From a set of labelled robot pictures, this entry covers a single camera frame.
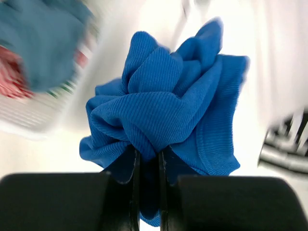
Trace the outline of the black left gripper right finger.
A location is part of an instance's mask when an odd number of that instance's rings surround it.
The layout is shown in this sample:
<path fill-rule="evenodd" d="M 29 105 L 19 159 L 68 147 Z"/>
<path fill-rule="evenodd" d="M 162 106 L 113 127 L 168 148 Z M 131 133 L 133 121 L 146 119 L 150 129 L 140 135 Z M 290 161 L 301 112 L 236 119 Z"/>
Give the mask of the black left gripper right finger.
<path fill-rule="evenodd" d="M 173 151 L 159 153 L 163 231 L 305 231 L 293 189 L 273 177 L 202 176 Z"/>

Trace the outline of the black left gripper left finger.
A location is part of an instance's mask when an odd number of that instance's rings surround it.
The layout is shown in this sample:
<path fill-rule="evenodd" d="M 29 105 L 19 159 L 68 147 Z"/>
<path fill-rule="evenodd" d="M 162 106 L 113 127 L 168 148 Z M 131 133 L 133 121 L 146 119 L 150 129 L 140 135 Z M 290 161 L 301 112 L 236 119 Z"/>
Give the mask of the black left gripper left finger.
<path fill-rule="evenodd" d="M 139 230 L 140 154 L 96 173 L 10 174 L 0 181 L 3 231 Z"/>

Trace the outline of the bright blue tank top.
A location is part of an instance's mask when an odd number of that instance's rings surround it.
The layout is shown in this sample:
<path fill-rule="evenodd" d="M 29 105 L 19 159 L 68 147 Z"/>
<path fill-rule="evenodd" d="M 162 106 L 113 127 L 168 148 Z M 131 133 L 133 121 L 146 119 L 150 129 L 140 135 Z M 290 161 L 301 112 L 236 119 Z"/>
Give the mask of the bright blue tank top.
<path fill-rule="evenodd" d="M 106 168 L 129 145 L 144 162 L 170 147 L 201 175 L 237 170 L 232 122 L 248 58 L 221 54 L 221 37 L 218 18 L 175 52 L 135 33 L 122 77 L 98 85 L 86 104 L 91 135 L 81 158 Z"/>

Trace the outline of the red white striped tank top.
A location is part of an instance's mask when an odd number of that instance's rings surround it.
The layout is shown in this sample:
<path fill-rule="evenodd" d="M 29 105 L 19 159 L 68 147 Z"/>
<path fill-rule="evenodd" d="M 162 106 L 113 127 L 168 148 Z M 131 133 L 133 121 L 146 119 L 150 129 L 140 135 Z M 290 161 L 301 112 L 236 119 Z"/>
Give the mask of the red white striped tank top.
<path fill-rule="evenodd" d="M 82 45 L 75 54 L 75 72 L 78 74 L 84 69 L 92 52 Z M 20 57 L 5 47 L 0 48 L 0 94 L 12 99 L 33 98 L 20 67 Z"/>

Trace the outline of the grey blue tank top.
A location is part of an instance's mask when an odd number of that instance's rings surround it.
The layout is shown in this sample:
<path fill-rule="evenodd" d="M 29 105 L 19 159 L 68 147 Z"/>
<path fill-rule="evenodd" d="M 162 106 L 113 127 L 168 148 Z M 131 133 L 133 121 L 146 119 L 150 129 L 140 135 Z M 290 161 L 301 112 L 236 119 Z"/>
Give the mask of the grey blue tank top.
<path fill-rule="evenodd" d="M 74 56 L 90 9 L 80 0 L 4 0 L 0 44 L 22 59 L 28 88 L 45 92 L 74 74 Z"/>

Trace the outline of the black white striped tank top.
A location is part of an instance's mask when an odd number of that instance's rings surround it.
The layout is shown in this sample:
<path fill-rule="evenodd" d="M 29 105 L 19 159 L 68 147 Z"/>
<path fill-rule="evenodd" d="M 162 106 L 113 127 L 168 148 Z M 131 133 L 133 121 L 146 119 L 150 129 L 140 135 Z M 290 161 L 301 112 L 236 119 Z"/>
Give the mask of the black white striped tank top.
<path fill-rule="evenodd" d="M 308 173 L 308 109 L 295 111 L 267 130 L 259 163 Z"/>

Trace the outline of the green white striped tank top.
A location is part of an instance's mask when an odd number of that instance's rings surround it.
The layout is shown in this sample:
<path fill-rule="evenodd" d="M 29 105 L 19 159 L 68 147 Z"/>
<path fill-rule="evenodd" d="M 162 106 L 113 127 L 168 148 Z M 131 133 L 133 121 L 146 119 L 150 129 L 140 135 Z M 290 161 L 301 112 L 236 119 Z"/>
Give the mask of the green white striped tank top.
<path fill-rule="evenodd" d="M 60 98 L 66 94 L 73 94 L 76 88 L 75 83 L 72 81 L 66 81 L 61 86 L 48 90 L 47 93 L 53 98 Z"/>

